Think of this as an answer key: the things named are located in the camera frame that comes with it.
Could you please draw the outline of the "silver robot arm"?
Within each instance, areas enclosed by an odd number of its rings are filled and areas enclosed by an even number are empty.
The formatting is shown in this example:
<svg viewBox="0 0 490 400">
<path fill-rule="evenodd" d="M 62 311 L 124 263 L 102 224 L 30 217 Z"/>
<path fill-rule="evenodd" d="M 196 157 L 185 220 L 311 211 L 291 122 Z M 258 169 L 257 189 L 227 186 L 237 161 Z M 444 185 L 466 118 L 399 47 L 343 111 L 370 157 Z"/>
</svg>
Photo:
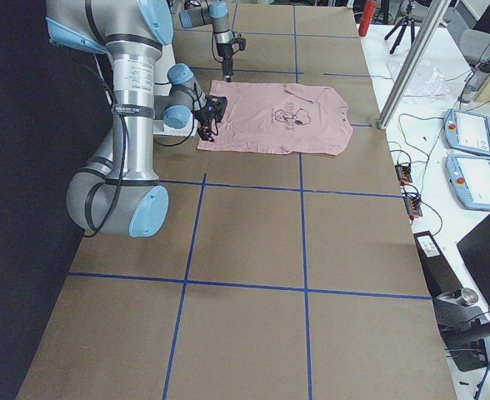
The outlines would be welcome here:
<svg viewBox="0 0 490 400">
<path fill-rule="evenodd" d="M 184 9 L 179 13 L 184 29 L 212 26 L 212 39 L 222 67 L 222 78 L 230 82 L 233 76 L 233 54 L 235 36 L 231 30 L 228 6 L 224 1 L 213 1 L 207 5 Z"/>
<path fill-rule="evenodd" d="M 154 92 L 158 61 L 173 40 L 173 20 L 164 1 L 49 1 L 47 28 L 59 49 L 111 58 L 113 125 L 67 190 L 72 220 L 91 238 L 98 233 L 150 237 L 163 225 L 168 191 L 153 170 L 156 122 L 190 128 L 204 141 L 221 122 L 225 97 L 203 92 L 190 68 L 167 70 L 170 92 Z"/>
</svg>

